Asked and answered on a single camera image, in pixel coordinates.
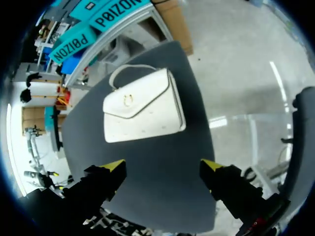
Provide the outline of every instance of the cardboard box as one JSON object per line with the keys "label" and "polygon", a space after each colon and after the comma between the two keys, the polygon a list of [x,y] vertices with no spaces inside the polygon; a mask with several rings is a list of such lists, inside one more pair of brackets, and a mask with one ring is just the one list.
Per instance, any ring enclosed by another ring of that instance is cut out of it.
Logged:
{"label": "cardboard box", "polygon": [[179,41],[183,50],[189,56],[193,54],[192,40],[189,29],[185,23],[182,9],[178,0],[152,0],[158,13],[164,20],[174,40]]}

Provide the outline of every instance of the concrete floor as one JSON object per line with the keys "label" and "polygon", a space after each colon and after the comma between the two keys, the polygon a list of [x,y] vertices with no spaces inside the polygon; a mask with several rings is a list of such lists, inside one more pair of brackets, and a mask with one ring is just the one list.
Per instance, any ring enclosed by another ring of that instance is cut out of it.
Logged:
{"label": "concrete floor", "polygon": [[[290,155],[289,149],[282,152],[280,138],[292,134],[295,95],[315,86],[304,48],[267,6],[244,0],[182,2],[194,46],[189,61],[209,123],[224,120],[211,128],[216,161],[242,170],[254,162],[274,167]],[[78,91],[78,99],[84,94]],[[219,202],[215,228],[204,235],[232,236],[240,226]]]}

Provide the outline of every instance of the white wall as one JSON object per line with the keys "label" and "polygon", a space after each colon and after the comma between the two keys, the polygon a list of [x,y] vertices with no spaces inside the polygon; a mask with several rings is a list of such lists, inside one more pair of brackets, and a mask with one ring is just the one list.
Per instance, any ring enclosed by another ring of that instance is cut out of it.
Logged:
{"label": "white wall", "polygon": [[[16,166],[18,172],[16,178],[20,178],[24,190],[29,193],[36,189],[36,187],[26,182],[23,176],[24,171],[34,170],[29,165],[32,156],[28,152],[26,137],[22,135],[22,107],[51,106],[54,104],[55,99],[32,98],[29,103],[24,104],[20,101],[20,94],[24,89],[26,89],[25,82],[14,83],[13,98],[11,101],[11,143],[15,163],[12,164]],[[57,85],[55,84],[32,82],[30,89],[32,95],[57,95]],[[44,165],[47,171],[54,171],[60,174],[59,177],[52,177],[53,181],[56,183],[66,180],[70,174],[70,170],[66,158],[62,158],[64,154],[62,152],[61,154],[59,153],[59,158],[61,158],[58,159],[58,155],[52,150],[50,138],[47,135],[37,137],[36,144],[41,157],[40,163]]]}

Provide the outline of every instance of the shelf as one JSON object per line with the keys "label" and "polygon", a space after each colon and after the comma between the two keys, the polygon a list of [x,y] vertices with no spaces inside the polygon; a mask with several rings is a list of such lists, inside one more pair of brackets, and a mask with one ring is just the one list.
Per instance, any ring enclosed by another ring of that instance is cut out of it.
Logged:
{"label": "shelf", "polygon": [[130,15],[122,18],[115,25],[113,25],[109,30],[103,32],[97,39],[97,41],[87,48],[84,52],[81,60],[77,64],[76,68],[66,80],[64,86],[72,86],[75,84],[77,78],[82,74],[82,71],[89,63],[99,54],[99,52],[111,41],[117,38],[120,34],[126,30],[131,24],[138,24],[139,22],[152,17],[155,22],[160,27],[161,31],[164,33],[167,40],[173,40],[171,33],[166,27],[164,21],[156,11],[153,4],[149,3],[136,11],[132,12]]}

